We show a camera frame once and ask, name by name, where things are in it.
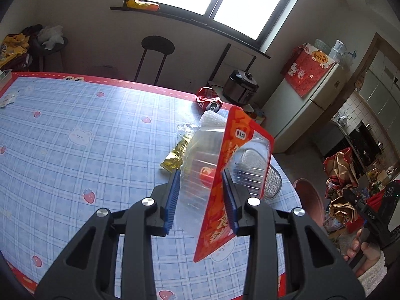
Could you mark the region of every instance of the refrigerator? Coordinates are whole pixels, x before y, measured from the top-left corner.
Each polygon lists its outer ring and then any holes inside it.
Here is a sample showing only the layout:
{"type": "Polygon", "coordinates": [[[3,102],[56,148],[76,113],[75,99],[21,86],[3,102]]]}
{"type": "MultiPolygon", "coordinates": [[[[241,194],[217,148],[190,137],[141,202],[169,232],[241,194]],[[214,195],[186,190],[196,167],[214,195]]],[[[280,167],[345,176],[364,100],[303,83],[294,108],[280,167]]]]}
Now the refrigerator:
{"type": "Polygon", "coordinates": [[[262,110],[262,127],[275,139],[273,153],[285,152],[333,103],[350,75],[334,64],[317,84],[301,97],[285,80],[280,83],[262,110]]]}

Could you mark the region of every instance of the human hand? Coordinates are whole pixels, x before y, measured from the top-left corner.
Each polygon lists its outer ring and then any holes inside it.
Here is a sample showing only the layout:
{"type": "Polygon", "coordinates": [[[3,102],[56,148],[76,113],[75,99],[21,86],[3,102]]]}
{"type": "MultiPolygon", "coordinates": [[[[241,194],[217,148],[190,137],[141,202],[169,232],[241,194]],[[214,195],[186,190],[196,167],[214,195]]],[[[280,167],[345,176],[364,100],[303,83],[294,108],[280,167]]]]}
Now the human hand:
{"type": "MultiPolygon", "coordinates": [[[[358,250],[360,249],[360,235],[363,229],[358,230],[355,239],[351,244],[351,248],[347,249],[347,255],[344,256],[344,260],[348,261],[350,258],[353,258],[358,250]]],[[[375,244],[370,244],[368,242],[363,242],[361,244],[361,251],[364,253],[367,260],[365,263],[355,272],[356,277],[360,277],[366,271],[368,271],[371,267],[373,267],[381,257],[381,250],[375,244]]]]}

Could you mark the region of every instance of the yellow clothing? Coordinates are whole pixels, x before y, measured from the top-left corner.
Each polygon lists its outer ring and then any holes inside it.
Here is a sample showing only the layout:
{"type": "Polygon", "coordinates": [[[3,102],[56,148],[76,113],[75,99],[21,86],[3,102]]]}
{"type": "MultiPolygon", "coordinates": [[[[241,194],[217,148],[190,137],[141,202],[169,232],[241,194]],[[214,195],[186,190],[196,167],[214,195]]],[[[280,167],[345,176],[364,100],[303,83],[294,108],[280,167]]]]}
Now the yellow clothing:
{"type": "Polygon", "coordinates": [[[1,45],[0,68],[17,56],[26,53],[29,48],[28,40],[29,36],[24,34],[6,36],[1,45]]]}

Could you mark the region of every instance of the white fuzzy sleeve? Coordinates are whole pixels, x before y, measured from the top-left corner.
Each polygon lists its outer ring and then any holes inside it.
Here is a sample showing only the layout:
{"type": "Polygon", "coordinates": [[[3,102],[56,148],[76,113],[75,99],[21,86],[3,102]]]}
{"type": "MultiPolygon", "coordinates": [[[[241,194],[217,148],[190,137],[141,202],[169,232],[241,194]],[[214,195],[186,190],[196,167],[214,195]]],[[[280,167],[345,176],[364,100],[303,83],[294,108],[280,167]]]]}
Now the white fuzzy sleeve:
{"type": "Polygon", "coordinates": [[[358,278],[365,290],[366,297],[376,288],[385,275],[385,255],[382,251],[377,263],[358,278]]]}

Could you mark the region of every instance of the metal screw head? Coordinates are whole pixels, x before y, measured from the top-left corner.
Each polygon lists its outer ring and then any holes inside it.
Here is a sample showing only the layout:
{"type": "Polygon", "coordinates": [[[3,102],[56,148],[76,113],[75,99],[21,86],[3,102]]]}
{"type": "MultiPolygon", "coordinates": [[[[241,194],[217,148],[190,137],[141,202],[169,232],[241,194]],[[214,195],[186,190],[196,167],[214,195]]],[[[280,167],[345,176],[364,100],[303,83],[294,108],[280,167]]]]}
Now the metal screw head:
{"type": "Polygon", "coordinates": [[[106,216],[107,214],[109,214],[109,211],[107,209],[105,209],[105,208],[98,209],[97,212],[96,212],[96,215],[101,217],[101,218],[103,216],[106,216]]]}
{"type": "Polygon", "coordinates": [[[146,197],[146,198],[144,198],[144,199],[141,200],[141,203],[142,203],[144,206],[151,206],[151,205],[153,205],[153,204],[155,203],[155,200],[152,199],[151,197],[146,197]]]}
{"type": "Polygon", "coordinates": [[[261,201],[257,197],[250,197],[247,199],[247,203],[252,206],[257,206],[257,205],[260,205],[261,201]]]}
{"type": "Polygon", "coordinates": [[[305,210],[303,210],[301,207],[296,207],[296,208],[293,210],[293,213],[294,213],[294,215],[296,215],[296,216],[303,216],[303,215],[306,214],[305,210]]]}

